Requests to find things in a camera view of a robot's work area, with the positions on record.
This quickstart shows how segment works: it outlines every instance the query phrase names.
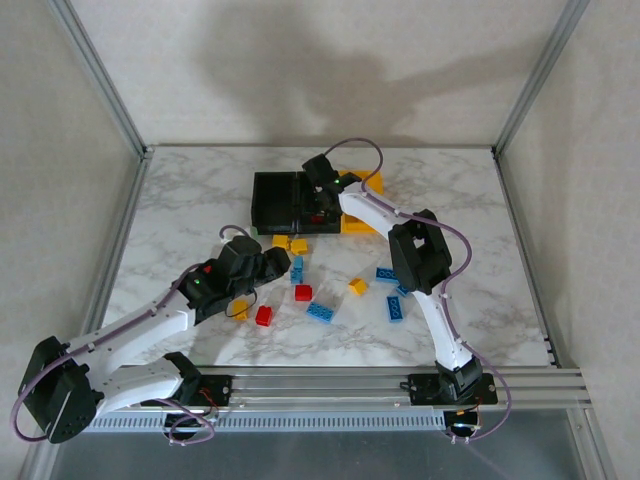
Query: black container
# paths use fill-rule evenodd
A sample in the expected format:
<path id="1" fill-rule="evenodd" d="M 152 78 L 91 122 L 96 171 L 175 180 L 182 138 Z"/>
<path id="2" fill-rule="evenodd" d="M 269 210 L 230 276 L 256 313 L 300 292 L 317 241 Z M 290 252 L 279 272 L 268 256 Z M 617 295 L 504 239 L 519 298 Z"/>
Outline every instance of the black container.
<path id="1" fill-rule="evenodd" d="M 251 223 L 260 235 L 340 233 L 340 217 L 320 210 L 304 172 L 256 172 Z"/>

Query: cable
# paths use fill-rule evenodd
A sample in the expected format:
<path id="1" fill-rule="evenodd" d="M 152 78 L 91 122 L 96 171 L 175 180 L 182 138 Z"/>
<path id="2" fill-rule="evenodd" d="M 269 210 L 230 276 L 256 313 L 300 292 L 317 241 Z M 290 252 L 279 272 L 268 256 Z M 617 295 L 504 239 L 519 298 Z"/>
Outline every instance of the cable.
<path id="1" fill-rule="evenodd" d="M 243 234 L 245 237 L 250 237 L 251 236 L 251 235 L 249 235 L 249 233 L 244 228 L 239 227 L 238 225 L 225 225 L 218 232 L 218 235 L 220 236 L 220 238 L 224 238 L 224 232 L 226 232 L 227 230 L 236 230 L 236 231 L 240 232 L 241 234 Z"/>
<path id="2" fill-rule="evenodd" d="M 442 310 L 444 311 L 444 317 L 445 317 L 445 320 L 447 322 L 447 325 L 449 326 L 449 329 L 451 330 L 451 333 L 453 335 L 454 341 L 460 340 L 461 341 L 461 345 L 463 347 L 465 347 L 478 360 L 480 360 L 480 362 L 483 365 L 485 365 L 491 371 L 491 373 L 493 373 L 493 375 L 500 381 L 500 383 L 504 387 L 505 394 L 507 396 L 507 409 L 506 409 L 502 419 L 496 425 L 494 425 L 492 428 L 490 428 L 489 430 L 487 430 L 483 434 L 478 435 L 477 437 L 473 436 L 469 440 L 470 441 L 475 441 L 475 440 L 480 440 L 482 438 L 485 438 L 485 437 L 491 435 L 493 432 L 495 432 L 498 428 L 500 428 L 504 424 L 504 422 L 507 421 L 507 419 L 509 418 L 509 415 L 511 415 L 512 396 L 511 396 L 511 389 L 509 388 L 509 385 L 507 385 L 507 381 L 505 380 L 504 376 L 498 371 L 498 369 L 496 367 L 494 367 L 483 355 L 478 353 L 477 350 L 475 350 L 473 347 L 471 347 L 466 341 L 462 340 L 462 337 L 458 333 L 458 330 L 456 329 L 455 325 L 453 324 L 453 321 L 451 320 L 451 314 L 449 313 L 449 306 L 448 306 L 448 302 L 447 302 L 447 298 L 448 298 L 447 286 L 449 285 L 451 280 L 453 280 L 458 275 L 460 275 L 469 266 L 469 264 L 471 263 L 471 258 L 473 256 L 473 251 L 471 249 L 471 243 L 469 242 L 467 237 L 465 237 L 460 231 L 456 230 L 455 228 L 451 227 L 450 225 L 447 225 L 445 223 L 440 223 L 440 222 L 438 222 L 436 220 L 430 220 L 428 218 L 418 217 L 416 215 L 410 215 L 410 214 L 403 213 L 403 212 L 397 212 L 394 209 L 394 207 L 392 207 L 388 203 L 384 202 L 383 200 L 377 198 L 376 196 L 370 194 L 370 192 L 367 190 L 367 181 L 371 177 L 373 177 L 376 173 L 378 173 L 380 171 L 380 169 L 382 168 L 382 164 L 384 162 L 384 155 L 382 153 L 382 149 L 373 140 L 369 140 L 368 138 L 361 138 L 361 137 L 348 138 L 346 140 L 342 140 L 342 141 L 336 143 L 335 145 L 331 146 L 325 152 L 325 155 L 328 155 L 335 148 L 337 148 L 337 147 L 339 147 L 341 145 L 344 145 L 345 143 L 354 142 L 354 141 L 365 142 L 365 143 L 368 143 L 369 145 L 373 146 L 373 148 L 375 148 L 376 151 L 378 152 L 378 156 L 380 158 L 380 161 L 378 162 L 378 166 L 376 167 L 376 169 L 368 177 L 366 177 L 364 180 L 362 180 L 362 185 L 361 185 L 362 191 L 365 194 L 367 194 L 368 198 L 371 199 L 371 201 L 373 203 L 375 203 L 377 206 L 379 206 L 383 210 L 386 210 L 387 212 L 390 212 L 390 213 L 392 213 L 394 215 L 397 215 L 397 216 L 400 216 L 402 218 L 406 218 L 406 219 L 409 219 L 409 220 L 415 220 L 417 222 L 422 222 L 424 224 L 431 225 L 431 226 L 438 227 L 438 228 L 441 228 L 443 230 L 446 230 L 446 231 L 452 233 L 453 235 L 455 235 L 456 237 L 458 237 L 458 239 L 460 239 L 460 241 L 465 246 L 465 249 L 467 251 L 467 256 L 466 256 L 464 262 L 462 262 L 462 265 L 460 267 L 458 267 L 458 269 L 456 271 L 454 271 L 449 277 L 447 277 L 442 282 L 442 286 L 440 287 L 440 292 L 441 292 L 440 296 L 442 298 Z"/>
<path id="3" fill-rule="evenodd" d="M 178 290 L 178 287 L 180 286 L 184 278 L 187 276 L 187 274 L 192 270 L 198 268 L 199 266 L 200 266 L 199 263 L 191 265 L 180 274 L 178 279 L 171 284 L 171 288 L 169 288 L 169 291 L 167 292 L 167 294 L 164 297 L 162 297 L 160 302 L 156 304 L 158 306 L 157 307 L 158 310 L 164 308 L 166 306 L 166 303 L 169 300 L 171 300 L 171 298 L 173 297 L 173 295 L 175 295 L 176 291 Z M 155 317 L 156 314 L 157 314 L 157 310 L 155 309 L 146 310 L 145 312 L 138 315 L 136 318 L 130 320 L 124 325 L 121 325 L 120 327 L 116 328 L 112 332 L 107 333 L 101 338 L 95 339 L 92 342 L 94 345 L 93 348 L 98 347 L 103 343 L 108 342 L 109 340 L 119 335 L 122 335 L 124 332 L 134 327 L 137 327 L 148 318 Z M 41 437 L 27 437 L 25 434 L 23 434 L 20 431 L 20 428 L 18 427 L 18 412 L 20 411 L 20 407 L 24 403 L 25 399 L 29 396 L 31 391 L 38 385 L 38 383 L 40 383 L 42 379 L 46 377 L 49 373 L 51 373 L 53 370 L 55 370 L 56 368 L 58 368 L 60 365 L 64 364 L 68 360 L 71 360 L 74 356 L 84 353 L 88 350 L 89 350 L 89 344 L 86 344 L 73 350 L 72 352 L 64 354 L 60 358 L 57 358 L 56 360 L 51 362 L 49 365 L 44 367 L 40 372 L 38 372 L 38 374 L 35 377 L 33 377 L 20 391 L 18 398 L 16 399 L 16 401 L 13 404 L 13 407 L 11 408 L 11 415 L 10 415 L 9 421 L 11 422 L 11 428 L 13 432 L 21 440 L 24 440 L 25 442 L 28 442 L 28 443 L 37 443 L 47 439 L 46 435 L 43 435 Z"/>
<path id="4" fill-rule="evenodd" d="M 194 413 L 191 410 L 180 405 L 178 402 L 168 398 L 156 398 L 156 402 L 164 403 L 165 405 L 168 405 L 170 407 L 177 408 L 178 410 L 182 411 L 185 414 L 184 417 L 179 418 L 174 422 L 173 425 L 171 425 L 171 429 L 169 430 L 169 434 L 168 434 L 169 443 L 171 444 L 177 443 L 178 445 L 182 445 L 183 447 L 186 447 L 187 445 L 195 445 L 196 443 L 204 443 L 208 440 L 211 440 L 213 436 L 216 434 L 216 431 L 213 428 L 213 425 L 211 424 L 211 422 L 205 419 L 204 416 L 202 416 L 201 414 Z M 178 425 L 186 422 L 191 418 L 196 420 L 203 427 L 207 427 L 207 429 L 209 430 L 209 435 L 203 438 L 197 438 L 195 440 L 176 440 L 173 435 L 175 434 L 175 431 L 176 431 L 176 428 L 178 428 Z"/>
<path id="5" fill-rule="evenodd" d="M 227 314 L 227 311 L 224 311 L 224 314 L 227 318 L 233 318 L 233 317 L 237 317 L 238 315 L 240 315 L 241 313 L 246 312 L 247 310 L 249 310 L 251 307 L 253 307 L 256 303 L 258 302 L 258 292 L 256 292 L 255 290 L 253 291 L 253 303 L 251 305 L 249 305 L 247 308 L 245 308 L 244 310 L 239 311 L 238 313 L 234 313 L 233 315 L 229 315 Z"/>

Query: white wall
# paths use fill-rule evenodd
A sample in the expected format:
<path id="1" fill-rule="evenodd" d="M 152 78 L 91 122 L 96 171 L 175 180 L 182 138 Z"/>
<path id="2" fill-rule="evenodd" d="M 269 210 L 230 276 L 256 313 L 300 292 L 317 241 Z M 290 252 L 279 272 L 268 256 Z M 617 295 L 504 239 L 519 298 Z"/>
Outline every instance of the white wall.
<path id="1" fill-rule="evenodd" d="M 135 161 L 45 1 L 3 1 L 0 42 L 0 476 L 10 480 L 27 444 L 8 417 L 31 352 L 79 333 Z M 20 425 L 34 432 L 26 412 Z"/>
<path id="2" fill-rule="evenodd" d="M 592 1 L 507 151 L 543 303 L 640 478 L 640 3 Z"/>
<path id="3" fill-rule="evenodd" d="M 148 143 L 493 143 L 565 0 L 74 0 Z"/>

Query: marble surface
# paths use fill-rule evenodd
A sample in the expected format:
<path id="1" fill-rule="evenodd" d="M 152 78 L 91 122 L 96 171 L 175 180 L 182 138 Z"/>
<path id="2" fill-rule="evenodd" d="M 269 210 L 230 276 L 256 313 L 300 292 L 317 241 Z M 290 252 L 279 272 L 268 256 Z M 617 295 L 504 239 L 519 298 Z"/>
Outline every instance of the marble surface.
<path id="1" fill-rule="evenodd" d="M 322 148 L 161 147 L 151 162 L 110 300 L 105 324 L 151 300 L 185 266 L 217 256 L 219 228 L 250 224 L 255 171 L 299 170 Z M 385 196 L 416 210 L 429 208 L 461 230 L 474 248 L 471 266 L 452 282 L 454 321 L 463 336 L 497 365 L 548 365 L 549 357 L 527 286 L 493 160 L 482 149 L 387 149 Z M 370 169 L 371 149 L 331 154 L 336 168 Z M 388 243 L 376 234 L 306 236 L 305 283 L 315 300 L 336 310 L 331 325 L 305 315 L 289 275 L 259 290 L 258 304 L 275 310 L 271 327 L 216 315 L 136 358 L 145 363 L 182 351 L 200 365 L 431 365 L 434 347 L 412 297 L 405 320 L 390 324 L 386 296 L 373 280 L 391 266 Z M 464 248 L 447 236 L 453 268 Z M 269 247 L 271 237 L 261 237 Z M 353 277 L 370 285 L 362 297 L 347 290 Z"/>

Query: purple cable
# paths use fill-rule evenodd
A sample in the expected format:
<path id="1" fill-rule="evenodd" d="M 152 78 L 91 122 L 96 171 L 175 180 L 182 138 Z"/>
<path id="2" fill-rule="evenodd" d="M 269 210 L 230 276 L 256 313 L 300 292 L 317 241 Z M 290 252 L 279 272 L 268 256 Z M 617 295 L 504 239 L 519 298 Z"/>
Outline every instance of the purple cable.
<path id="1" fill-rule="evenodd" d="M 224 238 L 224 232 L 227 230 L 236 230 L 238 232 L 240 232 L 241 234 L 243 234 L 245 237 L 250 237 L 251 235 L 249 235 L 249 233 L 242 227 L 239 227 L 237 225 L 225 225 L 224 227 L 222 227 L 220 229 L 220 231 L 218 232 L 218 235 L 220 236 L 220 238 Z"/>
<path id="2" fill-rule="evenodd" d="M 330 147 L 325 152 L 325 155 L 328 155 L 335 148 L 337 148 L 337 147 L 339 147 L 341 145 L 344 145 L 345 143 L 354 142 L 354 141 L 365 142 L 365 143 L 368 143 L 369 145 L 373 146 L 373 148 L 375 148 L 376 151 L 378 152 L 378 156 L 380 157 L 380 161 L 378 162 L 378 166 L 376 167 L 376 169 L 368 177 L 366 177 L 364 180 L 362 180 L 362 185 L 361 185 L 362 191 L 365 192 L 366 194 L 368 194 L 368 197 L 371 199 L 371 201 L 373 203 L 378 205 L 383 210 L 386 210 L 386 211 L 388 211 L 390 213 L 393 213 L 394 215 L 398 215 L 400 217 L 403 217 L 403 218 L 406 218 L 406 219 L 409 219 L 409 220 L 415 220 L 417 222 L 422 222 L 422 223 L 424 223 L 426 225 L 431 225 L 431 226 L 438 227 L 438 228 L 441 228 L 443 230 L 446 230 L 446 231 L 452 233 L 453 235 L 455 235 L 456 237 L 458 237 L 460 239 L 460 241 L 464 244 L 464 247 L 467 250 L 467 257 L 465 258 L 465 260 L 462 263 L 462 265 L 460 265 L 460 267 L 456 271 L 454 271 L 449 277 L 447 277 L 442 282 L 442 287 L 440 287 L 441 298 L 442 298 L 442 309 L 444 311 L 444 317 L 445 317 L 445 320 L 447 321 L 447 325 L 449 325 L 449 329 L 451 330 L 451 333 L 453 334 L 454 340 L 461 339 L 461 336 L 458 333 L 458 330 L 456 329 L 455 325 L 453 324 L 453 321 L 451 320 L 451 314 L 449 313 L 449 306 L 447 304 L 447 294 L 446 294 L 446 292 L 447 292 L 447 286 L 449 285 L 451 280 L 453 280 L 458 275 L 460 275 L 469 266 L 469 264 L 471 263 L 471 257 L 473 256 L 473 251 L 471 249 L 471 243 L 469 243 L 469 240 L 467 239 L 467 237 L 465 237 L 462 234 L 462 232 L 456 230 L 455 228 L 451 227 L 450 225 L 447 225 L 445 223 L 440 223 L 440 222 L 438 222 L 436 220 L 430 220 L 428 218 L 418 217 L 416 215 L 409 215 L 407 213 L 402 213 L 402 212 L 396 213 L 396 210 L 391 205 L 389 205 L 386 202 L 380 200 L 379 198 L 376 198 L 373 195 L 370 195 L 370 192 L 367 190 L 367 181 L 371 177 L 373 177 L 376 173 L 378 173 L 380 171 L 380 169 L 382 169 L 382 164 L 384 162 L 384 155 L 382 154 L 382 149 L 373 140 L 369 140 L 368 138 L 360 138 L 360 137 L 347 138 L 346 140 L 342 140 L 342 141 L 336 143 L 335 145 L 333 145 L 332 147 Z M 461 340 L 461 344 L 472 355 L 474 355 L 478 360 L 480 360 L 480 362 L 483 365 L 485 365 L 489 370 L 491 370 L 491 373 L 494 374 L 494 376 L 500 381 L 500 383 L 504 387 L 505 394 L 507 396 L 507 409 L 506 409 L 502 419 L 500 419 L 500 421 L 496 425 L 494 425 L 492 428 L 490 428 L 489 430 L 487 430 L 483 434 L 478 435 L 478 436 L 474 435 L 471 438 L 469 438 L 469 441 L 476 441 L 476 440 L 480 440 L 482 438 L 485 438 L 485 437 L 491 435 L 496 430 L 498 430 L 498 428 L 500 428 L 504 424 L 504 422 L 507 421 L 507 419 L 509 418 L 509 415 L 511 415 L 511 400 L 512 400 L 511 389 L 509 388 L 509 385 L 507 385 L 507 381 L 505 380 L 504 376 L 498 371 L 498 369 L 496 367 L 494 367 L 491 363 L 489 363 L 489 361 L 483 355 L 478 353 L 478 351 L 475 350 L 473 347 L 471 347 L 466 341 Z"/>
<path id="3" fill-rule="evenodd" d="M 171 284 L 171 288 L 169 288 L 169 291 L 167 292 L 167 294 L 162 297 L 162 299 L 160 300 L 160 302 L 157 304 L 158 305 L 158 310 L 164 308 L 166 306 L 166 302 L 168 302 L 173 295 L 176 293 L 176 291 L 178 290 L 178 287 L 180 286 L 180 284 L 182 283 L 182 281 L 184 280 L 184 278 L 187 276 L 187 274 L 189 272 L 191 272 L 192 270 L 194 270 L 195 268 L 197 268 L 198 266 L 200 266 L 199 263 L 196 263 L 194 265 L 191 265 L 189 268 L 187 268 L 184 272 L 182 272 L 180 274 L 180 276 L 178 277 L 178 279 L 173 282 Z M 107 333 L 105 336 L 101 337 L 101 338 L 97 338 L 93 344 L 97 347 L 102 345 L 105 342 L 108 342 L 109 340 L 122 335 L 124 332 L 140 325 L 142 322 L 144 322 L 146 319 L 148 319 L 151 316 L 155 316 L 156 312 L 154 312 L 153 310 L 147 310 L 143 313 L 141 313 L 140 315 L 138 315 L 136 318 L 130 320 L 129 322 L 125 323 L 124 325 L 116 328 L 113 332 Z M 24 388 L 20 391 L 20 394 L 18 395 L 18 398 L 16 399 L 15 403 L 13 404 L 13 407 L 11 408 L 11 416 L 9 421 L 11 422 L 11 428 L 13 430 L 13 432 L 21 439 L 24 440 L 25 442 L 29 442 L 29 443 L 37 443 L 37 442 L 41 442 L 43 440 L 47 439 L 46 435 L 43 435 L 41 437 L 27 437 L 25 434 L 23 434 L 20 431 L 20 428 L 18 427 L 18 412 L 20 411 L 20 407 L 22 406 L 22 404 L 24 403 L 24 400 L 29 396 L 29 393 L 36 387 L 36 385 L 38 385 L 38 383 L 40 383 L 40 381 L 46 377 L 49 373 L 51 373 L 53 370 L 55 370 L 56 368 L 58 368 L 60 365 L 62 365 L 63 363 L 65 363 L 66 361 L 72 359 L 75 355 L 79 355 L 81 353 L 86 352 L 87 350 L 89 350 L 89 345 L 83 345 L 81 347 L 78 347 L 77 349 L 75 349 L 72 352 L 66 353 L 64 354 L 62 357 L 54 360 L 53 362 L 51 362 L 49 365 L 47 365 L 45 368 L 43 368 L 40 372 L 38 372 L 38 374 L 33 377 L 31 379 L 30 382 L 28 382 Z"/>
<path id="4" fill-rule="evenodd" d="M 156 401 L 164 403 L 165 405 L 168 405 L 170 407 L 177 408 L 178 410 L 182 411 L 185 414 L 184 417 L 179 418 L 178 420 L 176 420 L 174 422 L 173 425 L 171 425 L 171 430 L 169 430 L 169 442 L 177 443 L 178 445 L 182 445 L 183 447 L 186 447 L 187 445 L 195 445 L 196 443 L 203 443 L 203 442 L 206 442 L 208 440 L 211 440 L 213 438 L 213 436 L 215 435 L 216 431 L 214 430 L 213 425 L 211 425 L 211 422 L 209 422 L 206 418 L 204 418 L 204 416 L 200 415 L 199 413 L 193 413 L 189 409 L 184 408 L 178 402 L 175 402 L 175 401 L 167 399 L 167 398 L 156 398 Z M 193 418 L 194 420 L 196 420 L 203 427 L 207 427 L 207 429 L 209 430 L 209 435 L 207 435 L 206 437 L 203 437 L 203 438 L 198 438 L 198 439 L 195 439 L 195 440 L 188 440 L 188 441 L 187 440 L 176 440 L 175 438 L 173 438 L 173 434 L 175 433 L 176 428 L 178 427 L 178 425 L 180 425 L 181 423 L 186 422 L 190 418 Z"/>

